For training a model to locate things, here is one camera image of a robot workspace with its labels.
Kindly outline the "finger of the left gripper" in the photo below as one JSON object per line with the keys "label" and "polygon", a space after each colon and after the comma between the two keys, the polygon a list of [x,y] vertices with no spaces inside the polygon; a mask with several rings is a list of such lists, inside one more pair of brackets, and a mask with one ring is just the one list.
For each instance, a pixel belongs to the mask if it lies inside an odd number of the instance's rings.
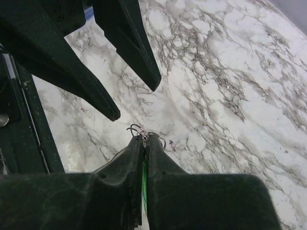
{"label": "finger of the left gripper", "polygon": [[31,74],[83,98],[109,120],[120,111],[37,0],[0,2],[0,43]]}
{"label": "finger of the left gripper", "polygon": [[96,24],[116,52],[154,92],[161,74],[149,44],[137,0],[94,0]]}

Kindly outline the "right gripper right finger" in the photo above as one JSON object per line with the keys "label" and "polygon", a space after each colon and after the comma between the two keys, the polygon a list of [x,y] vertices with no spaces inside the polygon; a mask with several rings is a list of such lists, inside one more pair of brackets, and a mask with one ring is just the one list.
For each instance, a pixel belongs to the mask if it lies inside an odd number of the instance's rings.
{"label": "right gripper right finger", "polygon": [[252,174],[189,174],[148,137],[147,217],[152,230],[278,230],[265,184]]}

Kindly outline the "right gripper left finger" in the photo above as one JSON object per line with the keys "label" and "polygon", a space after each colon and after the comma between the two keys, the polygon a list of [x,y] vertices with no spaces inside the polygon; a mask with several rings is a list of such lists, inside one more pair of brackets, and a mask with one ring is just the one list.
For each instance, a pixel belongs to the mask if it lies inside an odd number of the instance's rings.
{"label": "right gripper left finger", "polygon": [[143,139],[92,173],[0,178],[3,230],[132,230],[142,224]]}

